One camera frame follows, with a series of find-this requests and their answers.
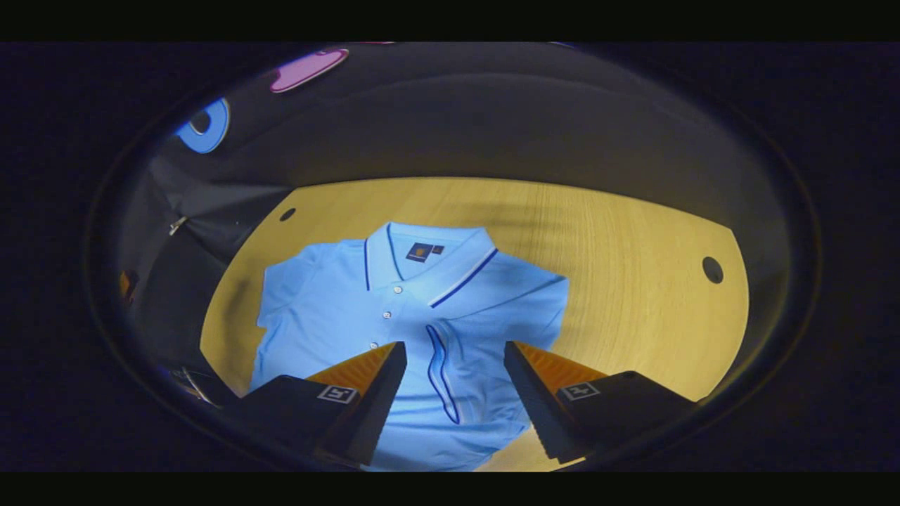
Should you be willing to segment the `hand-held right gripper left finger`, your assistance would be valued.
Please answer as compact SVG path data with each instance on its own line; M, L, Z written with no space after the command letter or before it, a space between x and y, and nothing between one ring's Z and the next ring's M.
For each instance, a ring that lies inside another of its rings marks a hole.
M280 375L223 414L266 450L358 469L372 462L406 368L405 343L391 342L311 377Z

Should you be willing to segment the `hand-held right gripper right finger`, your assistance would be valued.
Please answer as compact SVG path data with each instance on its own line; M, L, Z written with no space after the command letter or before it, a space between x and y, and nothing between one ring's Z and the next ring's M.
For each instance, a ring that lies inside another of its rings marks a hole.
M503 362L546 457L560 464L611 457L695 407L639 372L608 375L526 342L505 343Z

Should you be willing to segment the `light blue T-shirt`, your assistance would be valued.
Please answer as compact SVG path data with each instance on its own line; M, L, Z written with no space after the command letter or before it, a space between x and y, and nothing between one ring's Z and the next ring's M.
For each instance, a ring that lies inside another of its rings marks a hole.
M529 428L505 346L552 348L569 291L485 228L387 222L309 245L264 272L250 388L401 342L407 366L370 470L470 472Z

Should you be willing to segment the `black backdrop cloth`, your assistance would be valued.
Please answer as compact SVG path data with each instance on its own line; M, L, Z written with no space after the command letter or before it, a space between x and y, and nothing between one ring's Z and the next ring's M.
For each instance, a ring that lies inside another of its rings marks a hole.
M636 198L728 228L749 276L735 359L762 348L790 276L785 165L710 96L560 43L356 43L291 90L277 71L219 87L231 127L209 155L176 135L144 160L122 259L150 275L131 312L153 358L199 365L200 310L238 245L293 187L485 176Z

